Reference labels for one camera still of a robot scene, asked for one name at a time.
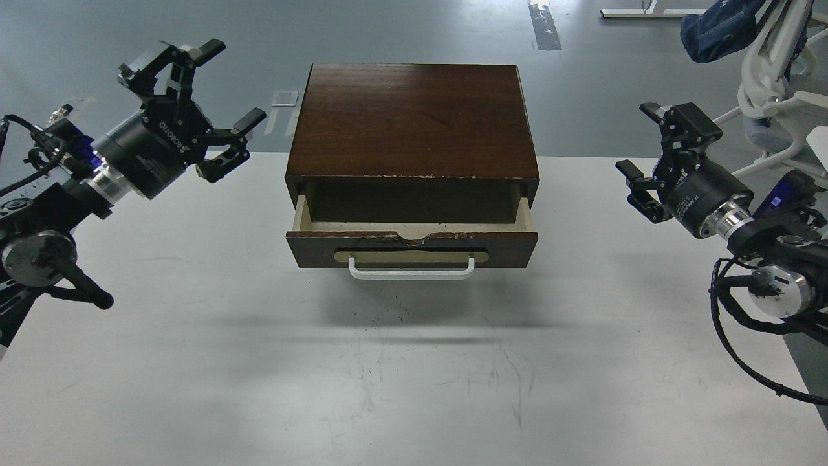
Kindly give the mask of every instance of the robotic arm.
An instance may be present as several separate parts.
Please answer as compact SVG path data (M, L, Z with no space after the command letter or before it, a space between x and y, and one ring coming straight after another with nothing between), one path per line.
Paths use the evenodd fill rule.
M0 344L8 346L34 300L43 293L109 308L113 298L77 266L71 231L87 216L103 219L130 191L152 199L190 165L217 182L250 158L250 131L265 118L252 109L231 129L217 129L192 100L195 69L224 50L216 39L203 46L160 42L118 81L141 100L141 108L120 125L92 139L65 118L65 105L46 128L16 115L0 123L0 150L10 123L28 129L35 147L27 162L36 172L0 189ZM156 75L171 67L166 92L156 95ZM229 146L206 159L210 146ZM66 279L73 289L56 286Z
M744 365L728 344L719 322L719 303L740 324L752 330L805 333L828 346L828 241L817 232L825 217L813 208L819 188L797 170L790 171L751 213L751 192L705 150L722 132L695 104L661 109L642 104L640 109L658 123L662 156L651 177L629 160L616 163L627 178L628 202L652 223L675 217L694 237L719 235L727 241L731 260L714 268L710 286L716 331L736 362L754 379L787 395L817 404L828 400L792 391L769 381ZM649 193L655 191L658 200ZM720 271L720 265L727 265ZM726 276L732 265L750 270ZM733 298L732 288L745 287L758 308L781 322L751 318Z

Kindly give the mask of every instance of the wooden top surface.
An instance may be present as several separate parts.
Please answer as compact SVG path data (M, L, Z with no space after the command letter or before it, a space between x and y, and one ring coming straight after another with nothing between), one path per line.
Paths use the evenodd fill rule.
M518 68L314 64L286 174L537 180Z

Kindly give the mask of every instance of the drawer front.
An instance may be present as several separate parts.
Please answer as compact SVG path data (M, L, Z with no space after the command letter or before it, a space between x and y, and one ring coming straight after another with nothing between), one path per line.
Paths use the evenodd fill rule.
M435 251L486 253L480 268L526 267L537 243L537 233L527 231L485 233L432 233L422 240L407 240L392 231L288 231L287 243L300 267L347 267L341 261L349 251ZM465 261L440 264L433 261L377 266L464 266Z

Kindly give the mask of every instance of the black cylinder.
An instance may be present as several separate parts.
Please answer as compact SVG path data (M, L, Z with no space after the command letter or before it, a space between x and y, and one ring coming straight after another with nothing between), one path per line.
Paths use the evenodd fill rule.
M142 112L138 112L92 144L99 156L149 199L175 181L186 168L179 149L184 142L164 120L156 126L155 131L148 129Z
M738 197L744 198L747 206L753 192L718 163L705 158L662 199L662 204L693 236L705 238L709 235L703 231L707 217Z

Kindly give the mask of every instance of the gray floor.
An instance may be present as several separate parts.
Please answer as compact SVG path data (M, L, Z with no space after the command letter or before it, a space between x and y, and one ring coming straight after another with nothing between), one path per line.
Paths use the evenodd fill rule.
M824 1L816 3L817 11L828 12ZM697 65L682 49L677 20L604 20L599 14L602 7L638 4L552 2L561 50L539 51L527 0L2 2L0 112L41 123L70 103L77 109L74 122L97 136L137 109L137 99L115 80L118 65L159 39L198 46L216 37L228 50L197 73L194 98L218 127L253 106L270 112L252 150L289 149L295 115L270 104L276 91L301 92L311 63L508 63L520 68L539 156L657 157L657 127L638 105L693 101L710 115L722 114L735 106L742 54ZM755 158L738 122L724 131L709 152L713 159L737 168ZM27 172L17 157L28 148L25 134L14 128L0 182ZM280 177L274 174L274 182ZM758 197L771 183L767 177L748 181ZM824 348L787 342L806 383L828 394Z

